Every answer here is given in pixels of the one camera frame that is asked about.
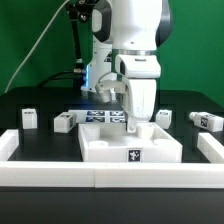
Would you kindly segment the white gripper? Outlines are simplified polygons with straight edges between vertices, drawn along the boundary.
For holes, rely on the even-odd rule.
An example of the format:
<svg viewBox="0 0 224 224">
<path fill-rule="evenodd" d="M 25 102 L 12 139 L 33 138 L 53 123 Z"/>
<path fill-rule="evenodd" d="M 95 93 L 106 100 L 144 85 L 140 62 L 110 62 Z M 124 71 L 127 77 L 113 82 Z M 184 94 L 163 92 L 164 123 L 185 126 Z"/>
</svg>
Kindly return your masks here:
<svg viewBox="0 0 224 224">
<path fill-rule="evenodd" d="M 124 55 L 115 57 L 115 71 L 124 84 L 121 105 L 127 114 L 127 132 L 135 133 L 138 122 L 148 122 L 154 112 L 156 78 L 161 66 L 155 55 Z"/>
</svg>

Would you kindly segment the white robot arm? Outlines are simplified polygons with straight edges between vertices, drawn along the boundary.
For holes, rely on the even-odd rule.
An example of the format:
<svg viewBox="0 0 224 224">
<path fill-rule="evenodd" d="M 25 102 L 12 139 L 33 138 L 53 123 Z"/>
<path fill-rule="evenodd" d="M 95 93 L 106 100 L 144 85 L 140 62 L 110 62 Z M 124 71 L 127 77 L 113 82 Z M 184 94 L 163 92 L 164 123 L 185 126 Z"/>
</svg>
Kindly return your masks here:
<svg viewBox="0 0 224 224">
<path fill-rule="evenodd" d="M 103 102 L 116 99 L 130 133 L 153 115 L 156 51 L 172 29 L 169 0 L 99 0 L 93 7 L 93 55 L 82 90 Z"/>
</svg>

